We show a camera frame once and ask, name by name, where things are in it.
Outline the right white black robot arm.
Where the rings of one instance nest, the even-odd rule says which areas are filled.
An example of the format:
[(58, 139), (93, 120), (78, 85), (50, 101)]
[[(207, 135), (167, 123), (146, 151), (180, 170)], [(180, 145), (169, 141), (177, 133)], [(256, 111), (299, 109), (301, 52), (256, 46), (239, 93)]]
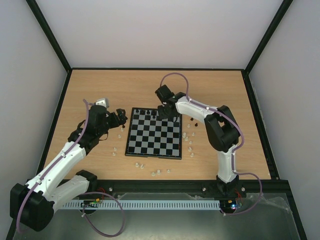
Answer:
[(183, 92), (173, 93), (166, 85), (159, 87), (155, 95), (161, 102), (157, 107), (161, 119), (187, 115), (204, 124), (208, 141), (217, 151), (217, 189), (223, 196), (233, 193), (239, 181), (236, 149), (242, 135), (229, 107), (205, 105)]

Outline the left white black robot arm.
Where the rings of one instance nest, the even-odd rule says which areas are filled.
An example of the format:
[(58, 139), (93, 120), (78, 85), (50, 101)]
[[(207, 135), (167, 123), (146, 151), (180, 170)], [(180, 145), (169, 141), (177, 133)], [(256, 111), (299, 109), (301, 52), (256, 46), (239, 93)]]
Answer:
[(85, 119), (70, 134), (56, 157), (25, 184), (17, 183), (10, 190), (9, 214), (19, 233), (23, 232), (22, 225), (37, 232), (43, 230), (63, 205), (96, 189), (98, 177), (86, 170), (77, 172), (65, 183), (61, 182), (99, 144), (103, 135), (124, 125), (128, 118), (121, 108), (109, 112), (106, 98), (95, 103), (85, 101), (84, 104)]

